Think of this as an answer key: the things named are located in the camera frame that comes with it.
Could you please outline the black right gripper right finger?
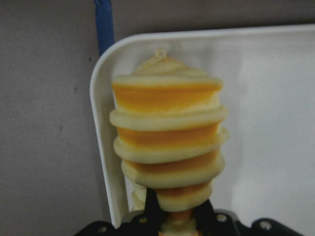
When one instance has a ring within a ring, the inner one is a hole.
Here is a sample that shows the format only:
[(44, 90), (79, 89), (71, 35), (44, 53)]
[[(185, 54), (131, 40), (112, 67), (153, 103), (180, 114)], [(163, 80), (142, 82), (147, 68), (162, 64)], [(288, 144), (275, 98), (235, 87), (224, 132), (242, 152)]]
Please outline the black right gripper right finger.
[(206, 200), (194, 208), (193, 217), (200, 236), (214, 235), (214, 209), (210, 200)]

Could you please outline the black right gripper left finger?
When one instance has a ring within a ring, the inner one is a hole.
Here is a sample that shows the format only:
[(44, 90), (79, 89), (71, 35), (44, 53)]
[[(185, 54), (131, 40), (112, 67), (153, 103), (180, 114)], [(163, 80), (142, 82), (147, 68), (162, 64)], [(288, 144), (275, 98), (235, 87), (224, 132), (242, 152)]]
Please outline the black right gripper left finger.
[(149, 235), (158, 236), (164, 220), (164, 211), (159, 206), (156, 192), (150, 188), (147, 188), (146, 191), (144, 213), (147, 218)]

